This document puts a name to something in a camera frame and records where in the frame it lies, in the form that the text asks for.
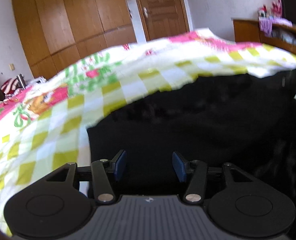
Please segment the wooden door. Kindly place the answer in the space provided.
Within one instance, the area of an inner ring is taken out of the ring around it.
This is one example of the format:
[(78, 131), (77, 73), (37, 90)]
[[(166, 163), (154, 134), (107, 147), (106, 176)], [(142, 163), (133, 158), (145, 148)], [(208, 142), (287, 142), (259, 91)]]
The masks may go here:
[(189, 31), (184, 0), (136, 0), (148, 41)]

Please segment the black sweater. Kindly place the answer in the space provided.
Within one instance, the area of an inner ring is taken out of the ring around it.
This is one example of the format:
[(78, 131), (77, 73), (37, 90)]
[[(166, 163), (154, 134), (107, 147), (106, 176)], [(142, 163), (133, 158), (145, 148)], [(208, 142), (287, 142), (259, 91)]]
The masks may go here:
[(125, 194), (174, 194), (171, 158), (230, 162), (296, 198), (296, 69), (198, 77), (117, 109), (87, 129), (91, 160), (127, 152)]

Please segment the wooden side cabinet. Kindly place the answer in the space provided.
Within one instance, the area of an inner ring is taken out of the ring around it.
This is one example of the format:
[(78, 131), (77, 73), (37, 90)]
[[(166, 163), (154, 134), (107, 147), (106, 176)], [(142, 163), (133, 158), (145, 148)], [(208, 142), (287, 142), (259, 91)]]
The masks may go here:
[[(290, 44), (279, 37), (268, 37), (260, 30), (259, 20), (233, 18), (235, 42), (258, 42), (287, 50), (296, 55), (296, 44)], [(296, 36), (296, 26), (273, 24), (273, 30), (282, 30)]]

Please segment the checkered bed quilt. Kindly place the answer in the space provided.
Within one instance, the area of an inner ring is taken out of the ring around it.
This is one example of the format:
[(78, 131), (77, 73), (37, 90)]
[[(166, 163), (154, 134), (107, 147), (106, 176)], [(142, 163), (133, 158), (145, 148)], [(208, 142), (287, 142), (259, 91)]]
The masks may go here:
[(255, 42), (230, 42), (209, 29), (104, 49), (0, 103), (0, 230), (6, 202), (68, 162), (86, 166), (86, 127), (154, 92), (198, 77), (268, 77), (296, 69), (296, 55)]

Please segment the metal flask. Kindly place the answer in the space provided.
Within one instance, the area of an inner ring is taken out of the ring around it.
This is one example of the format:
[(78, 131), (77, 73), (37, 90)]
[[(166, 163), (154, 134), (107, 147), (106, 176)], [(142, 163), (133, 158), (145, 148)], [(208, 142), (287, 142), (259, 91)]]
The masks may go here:
[(26, 83), (25, 83), (24, 77), (21, 74), (17, 75), (17, 80), (18, 80), (19, 85), (21, 86), (21, 88), (26, 89)]

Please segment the red white striped cloth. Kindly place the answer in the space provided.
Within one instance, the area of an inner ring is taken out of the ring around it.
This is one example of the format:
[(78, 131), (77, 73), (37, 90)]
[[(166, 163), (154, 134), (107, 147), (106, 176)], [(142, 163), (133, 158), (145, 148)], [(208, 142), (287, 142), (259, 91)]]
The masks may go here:
[(19, 81), (16, 77), (8, 79), (2, 86), (1, 90), (5, 95), (12, 95), (19, 88)]

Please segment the purple cloth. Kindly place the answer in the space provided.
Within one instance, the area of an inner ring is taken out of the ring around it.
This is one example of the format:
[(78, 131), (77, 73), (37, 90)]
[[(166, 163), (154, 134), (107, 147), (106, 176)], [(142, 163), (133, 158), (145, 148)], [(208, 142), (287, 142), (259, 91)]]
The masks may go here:
[(266, 37), (270, 37), (272, 34), (273, 19), (260, 17), (258, 20), (260, 31), (262, 31)]

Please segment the wooden wardrobe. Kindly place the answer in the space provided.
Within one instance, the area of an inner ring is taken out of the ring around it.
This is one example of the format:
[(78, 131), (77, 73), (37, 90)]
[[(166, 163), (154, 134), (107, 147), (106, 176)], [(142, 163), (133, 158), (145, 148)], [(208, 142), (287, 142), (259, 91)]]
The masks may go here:
[(126, 0), (12, 0), (12, 5), (34, 77), (50, 79), (88, 55), (136, 41)]

